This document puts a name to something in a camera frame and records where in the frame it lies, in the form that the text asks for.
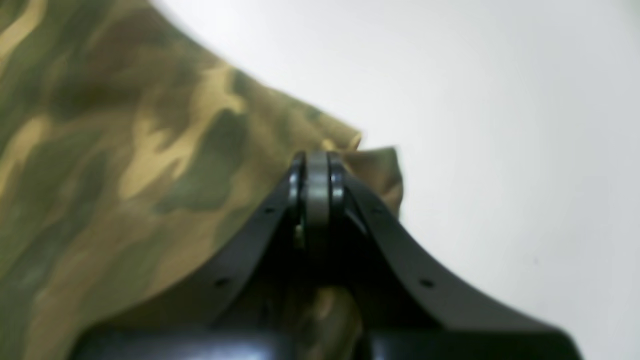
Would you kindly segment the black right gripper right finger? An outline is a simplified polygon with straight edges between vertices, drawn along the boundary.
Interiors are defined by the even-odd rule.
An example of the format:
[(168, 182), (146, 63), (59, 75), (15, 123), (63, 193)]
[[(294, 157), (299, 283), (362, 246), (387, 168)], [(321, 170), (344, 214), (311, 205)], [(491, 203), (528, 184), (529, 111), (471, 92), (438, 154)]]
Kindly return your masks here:
[(564, 331), (446, 269), (334, 152), (317, 154), (317, 265), (359, 306), (362, 360), (582, 358)]

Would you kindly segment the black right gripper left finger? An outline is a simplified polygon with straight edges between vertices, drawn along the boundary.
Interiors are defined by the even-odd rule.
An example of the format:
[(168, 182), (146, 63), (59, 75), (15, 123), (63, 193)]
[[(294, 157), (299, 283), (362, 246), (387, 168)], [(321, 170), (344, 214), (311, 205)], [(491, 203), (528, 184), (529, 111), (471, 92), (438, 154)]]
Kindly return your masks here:
[(213, 257), (178, 284), (94, 326), (72, 360), (295, 360), (278, 329), (295, 265), (316, 264), (321, 229), (321, 154), (297, 153), (275, 189)]

